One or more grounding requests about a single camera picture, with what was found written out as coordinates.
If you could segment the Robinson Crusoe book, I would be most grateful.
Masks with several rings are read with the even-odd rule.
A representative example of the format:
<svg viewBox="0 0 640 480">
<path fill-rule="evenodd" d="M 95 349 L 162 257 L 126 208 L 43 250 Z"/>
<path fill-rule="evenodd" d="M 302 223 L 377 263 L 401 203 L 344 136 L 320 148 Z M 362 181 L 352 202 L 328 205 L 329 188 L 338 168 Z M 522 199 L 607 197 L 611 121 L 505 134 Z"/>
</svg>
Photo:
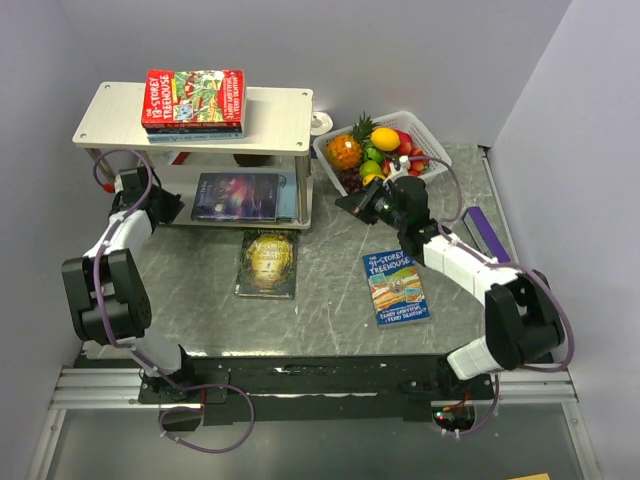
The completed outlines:
<svg viewBox="0 0 640 480">
<path fill-rule="evenodd" d="M 194 221 L 267 221 L 277 217 L 279 176 L 275 173 L 202 173 L 195 192 Z"/>
</svg>

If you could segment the light blue 143-Storey Treehouse book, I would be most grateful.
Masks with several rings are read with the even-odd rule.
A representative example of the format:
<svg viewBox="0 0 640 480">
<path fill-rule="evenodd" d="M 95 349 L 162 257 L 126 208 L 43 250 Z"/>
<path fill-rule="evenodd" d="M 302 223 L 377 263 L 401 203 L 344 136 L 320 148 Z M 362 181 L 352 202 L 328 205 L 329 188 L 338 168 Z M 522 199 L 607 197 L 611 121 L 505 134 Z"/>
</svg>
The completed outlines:
<svg viewBox="0 0 640 480">
<path fill-rule="evenodd" d="M 148 134 L 147 140 L 151 144 L 162 143 L 193 143 L 193 142 L 217 142 L 242 140 L 243 133 L 238 132 L 217 132 L 217 133 L 183 133 L 183 134 Z"/>
</svg>

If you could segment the Little Women book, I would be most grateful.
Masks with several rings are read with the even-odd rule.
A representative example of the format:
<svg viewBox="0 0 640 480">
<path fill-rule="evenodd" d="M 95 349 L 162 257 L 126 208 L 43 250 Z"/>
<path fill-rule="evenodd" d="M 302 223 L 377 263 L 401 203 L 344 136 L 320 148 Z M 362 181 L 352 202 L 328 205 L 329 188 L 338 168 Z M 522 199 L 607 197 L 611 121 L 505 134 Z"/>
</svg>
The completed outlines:
<svg viewBox="0 0 640 480">
<path fill-rule="evenodd" d="M 164 135 L 164 134 L 238 134 L 244 135 L 241 127 L 161 127 L 161 128 L 145 128 L 148 135 Z"/>
</svg>

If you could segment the red 13-Storey Treehouse book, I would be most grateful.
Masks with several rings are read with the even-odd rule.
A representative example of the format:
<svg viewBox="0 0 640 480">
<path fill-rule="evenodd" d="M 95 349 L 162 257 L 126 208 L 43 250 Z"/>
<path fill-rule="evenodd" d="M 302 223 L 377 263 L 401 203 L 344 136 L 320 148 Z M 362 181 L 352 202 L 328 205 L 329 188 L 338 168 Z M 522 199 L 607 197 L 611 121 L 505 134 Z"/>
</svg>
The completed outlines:
<svg viewBox="0 0 640 480">
<path fill-rule="evenodd" d="M 246 81 L 241 69 L 147 73 L 141 125 L 147 131 L 242 129 Z"/>
</svg>

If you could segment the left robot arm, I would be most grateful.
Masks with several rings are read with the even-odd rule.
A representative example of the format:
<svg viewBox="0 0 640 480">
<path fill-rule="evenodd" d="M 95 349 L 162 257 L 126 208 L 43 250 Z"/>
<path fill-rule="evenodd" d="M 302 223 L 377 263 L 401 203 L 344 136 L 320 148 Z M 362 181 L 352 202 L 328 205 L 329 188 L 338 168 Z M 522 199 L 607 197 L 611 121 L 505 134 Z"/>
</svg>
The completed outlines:
<svg viewBox="0 0 640 480">
<path fill-rule="evenodd" d="M 184 207 L 181 197 L 155 185 L 151 168 L 120 172 L 108 225 L 83 256 L 61 268 L 76 335 L 127 353 L 150 384 L 162 383 L 173 400 L 185 402 L 198 377 L 183 347 L 151 326 L 152 308 L 136 257 L 160 224 L 170 224 Z"/>
</svg>

